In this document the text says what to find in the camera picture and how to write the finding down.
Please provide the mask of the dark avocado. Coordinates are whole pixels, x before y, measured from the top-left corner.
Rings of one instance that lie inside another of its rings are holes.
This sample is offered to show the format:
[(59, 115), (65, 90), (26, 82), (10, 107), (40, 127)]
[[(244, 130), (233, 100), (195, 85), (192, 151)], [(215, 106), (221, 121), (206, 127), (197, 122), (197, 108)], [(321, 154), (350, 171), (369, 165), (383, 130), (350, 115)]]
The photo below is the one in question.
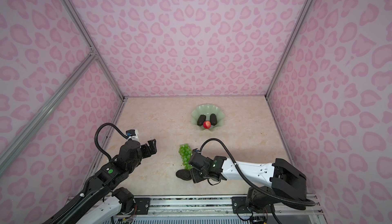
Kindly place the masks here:
[(181, 169), (176, 172), (176, 177), (183, 180), (183, 181), (190, 181), (192, 180), (192, 175), (190, 170)]
[(211, 123), (212, 126), (216, 126), (217, 123), (218, 123), (218, 121), (217, 121), (217, 116), (216, 116), (214, 113), (212, 113), (212, 114), (210, 115), (209, 121), (210, 121), (210, 123)]
[(203, 126), (204, 123), (205, 123), (205, 121), (206, 121), (206, 115), (201, 114), (201, 115), (199, 116), (198, 120), (197, 120), (197, 125), (198, 125), (198, 126)]

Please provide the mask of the green grape bunch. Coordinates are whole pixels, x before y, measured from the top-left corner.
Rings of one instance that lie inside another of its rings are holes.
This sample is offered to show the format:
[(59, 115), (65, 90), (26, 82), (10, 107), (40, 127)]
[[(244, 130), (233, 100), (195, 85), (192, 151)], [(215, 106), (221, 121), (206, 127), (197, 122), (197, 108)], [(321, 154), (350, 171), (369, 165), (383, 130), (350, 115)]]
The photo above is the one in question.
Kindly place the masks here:
[(182, 159), (182, 165), (184, 166), (184, 168), (186, 170), (191, 170), (192, 166), (189, 164), (189, 160), (191, 158), (192, 155), (192, 149), (189, 146), (189, 144), (182, 144), (179, 147), (179, 154), (181, 156)]

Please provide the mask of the red apple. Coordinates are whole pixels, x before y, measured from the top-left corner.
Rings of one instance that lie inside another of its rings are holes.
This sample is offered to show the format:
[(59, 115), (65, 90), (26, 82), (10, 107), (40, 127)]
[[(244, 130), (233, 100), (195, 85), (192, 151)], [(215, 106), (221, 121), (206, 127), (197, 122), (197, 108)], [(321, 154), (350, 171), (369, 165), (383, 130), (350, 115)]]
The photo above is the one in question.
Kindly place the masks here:
[(205, 121), (205, 122), (203, 123), (203, 127), (204, 127), (205, 129), (209, 130), (209, 129), (212, 127), (212, 124), (211, 124), (210, 121)]

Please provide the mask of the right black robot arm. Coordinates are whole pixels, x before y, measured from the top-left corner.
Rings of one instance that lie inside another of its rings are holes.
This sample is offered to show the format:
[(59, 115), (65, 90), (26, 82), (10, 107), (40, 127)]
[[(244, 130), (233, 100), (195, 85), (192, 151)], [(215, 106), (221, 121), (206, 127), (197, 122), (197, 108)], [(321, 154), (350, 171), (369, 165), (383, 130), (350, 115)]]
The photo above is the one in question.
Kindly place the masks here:
[(233, 162), (224, 156), (214, 159), (195, 152), (190, 157), (190, 175), (194, 183), (243, 180), (249, 186), (246, 207), (252, 211), (282, 203), (292, 209), (305, 210), (316, 203), (307, 198), (306, 176), (284, 159), (273, 163)]

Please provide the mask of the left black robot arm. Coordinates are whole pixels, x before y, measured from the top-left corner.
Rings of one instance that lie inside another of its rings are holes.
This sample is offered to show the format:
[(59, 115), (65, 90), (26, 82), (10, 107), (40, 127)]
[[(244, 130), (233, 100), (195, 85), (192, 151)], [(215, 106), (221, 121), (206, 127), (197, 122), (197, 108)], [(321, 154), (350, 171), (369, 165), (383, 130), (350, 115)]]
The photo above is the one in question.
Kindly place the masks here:
[(143, 145), (136, 140), (129, 139), (121, 146), (119, 154), (89, 177), (82, 190), (45, 223), (77, 223), (98, 201), (126, 180), (143, 159), (156, 153), (155, 139), (149, 140), (147, 144)]

